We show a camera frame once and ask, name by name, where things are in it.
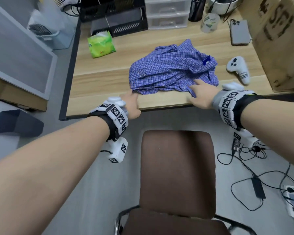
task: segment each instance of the desk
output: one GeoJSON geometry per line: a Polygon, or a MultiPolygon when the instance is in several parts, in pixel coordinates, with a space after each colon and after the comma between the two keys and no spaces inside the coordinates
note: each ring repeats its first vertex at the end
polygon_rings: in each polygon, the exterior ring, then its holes
{"type": "MultiPolygon", "coordinates": [[[[231,18],[242,19],[239,11],[235,11],[231,18]]],[[[220,21],[217,30],[209,34],[200,31],[200,23],[188,22],[187,28],[146,30],[115,37],[113,41],[116,52],[96,59],[91,58],[88,48],[90,23],[83,23],[76,62],[71,59],[71,65],[74,64],[74,73],[65,116],[68,118],[82,117],[109,96],[125,93],[130,89],[129,68],[133,62],[145,57],[157,46],[179,45],[185,39],[191,39],[196,49],[216,59],[218,65],[215,73],[219,79],[220,89],[223,83],[239,82],[235,74],[226,71],[226,64],[233,57],[240,55],[244,57],[251,74],[251,83],[246,89],[262,95],[274,94],[252,43],[247,46],[232,46],[227,22],[220,21]]],[[[156,94],[139,95],[139,109],[188,105],[190,96],[188,92],[178,91],[159,91],[156,94]]]]}

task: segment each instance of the gray floor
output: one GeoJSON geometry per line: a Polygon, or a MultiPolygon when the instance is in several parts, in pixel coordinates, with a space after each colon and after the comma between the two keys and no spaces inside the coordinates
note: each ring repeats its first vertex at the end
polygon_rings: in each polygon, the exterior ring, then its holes
{"type": "MultiPolygon", "coordinates": [[[[42,135],[78,121],[58,120],[71,50],[55,53],[59,59],[48,109],[46,113],[35,114],[45,123],[42,135]]],[[[43,234],[113,234],[117,214],[139,203],[140,144],[144,131],[149,129],[206,131],[211,134],[215,155],[230,153],[233,131],[213,110],[190,107],[144,112],[130,122],[124,133],[129,142],[124,161],[112,164],[105,155],[99,155],[43,234]]],[[[32,140],[22,138],[19,146],[32,140]]],[[[221,160],[227,162],[229,158],[225,156],[221,160]]],[[[267,159],[254,158],[247,165],[260,174],[270,170],[286,171],[288,162],[274,152],[268,152],[267,159]]],[[[248,211],[235,200],[230,191],[231,184],[250,176],[236,160],[228,166],[216,161],[217,214],[249,225],[258,234],[294,234],[294,219],[287,214],[278,190],[264,187],[267,199],[263,207],[255,212],[248,211]]],[[[291,167],[290,176],[294,178],[294,166],[291,167]]],[[[272,186],[278,186],[282,175],[267,174],[262,179],[272,186]]],[[[285,184],[291,185],[291,182],[286,180],[285,184]]],[[[234,186],[234,193],[249,208],[259,205],[251,181],[234,186]]],[[[234,234],[246,233],[238,230],[234,234]]]]}

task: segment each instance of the chair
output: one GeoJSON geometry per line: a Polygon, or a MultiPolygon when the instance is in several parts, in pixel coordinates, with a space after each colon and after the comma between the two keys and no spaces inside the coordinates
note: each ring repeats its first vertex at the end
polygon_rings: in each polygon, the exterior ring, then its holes
{"type": "Polygon", "coordinates": [[[252,228],[215,214],[215,157],[206,132],[146,131],[140,181],[139,205],[119,213],[115,235],[228,235],[236,228],[256,235],[252,228]],[[123,227],[125,214],[129,217],[123,227]]]}

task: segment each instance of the black wrist strap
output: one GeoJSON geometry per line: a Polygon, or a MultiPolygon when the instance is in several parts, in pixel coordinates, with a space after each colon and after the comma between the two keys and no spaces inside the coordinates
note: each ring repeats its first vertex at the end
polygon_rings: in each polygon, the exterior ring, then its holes
{"type": "Polygon", "coordinates": [[[259,99],[264,99],[262,95],[244,95],[241,99],[239,99],[233,109],[234,121],[238,128],[244,128],[241,124],[241,115],[243,110],[248,106],[251,102],[254,102],[259,99]]]}
{"type": "Polygon", "coordinates": [[[110,134],[107,141],[111,139],[115,140],[115,134],[116,134],[115,132],[117,130],[117,127],[115,126],[113,120],[105,112],[102,112],[102,115],[95,115],[95,116],[102,118],[109,127],[110,134]]]}

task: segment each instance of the white cabinet door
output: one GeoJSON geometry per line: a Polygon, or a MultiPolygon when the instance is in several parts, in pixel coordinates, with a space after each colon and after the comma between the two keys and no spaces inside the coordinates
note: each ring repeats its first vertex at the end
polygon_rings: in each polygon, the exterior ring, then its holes
{"type": "Polygon", "coordinates": [[[49,99],[57,56],[0,7],[0,78],[49,99]]]}

